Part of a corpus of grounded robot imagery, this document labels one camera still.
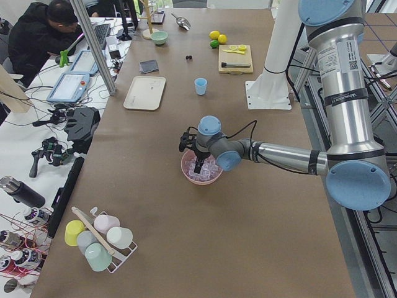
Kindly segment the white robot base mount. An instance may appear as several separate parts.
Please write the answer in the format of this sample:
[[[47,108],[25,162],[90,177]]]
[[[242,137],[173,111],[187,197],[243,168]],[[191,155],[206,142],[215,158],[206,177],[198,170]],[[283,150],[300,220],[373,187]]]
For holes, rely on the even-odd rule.
[[[262,74],[246,81],[250,110],[290,110],[288,66],[304,25],[298,14],[298,1],[282,1],[278,8]]]

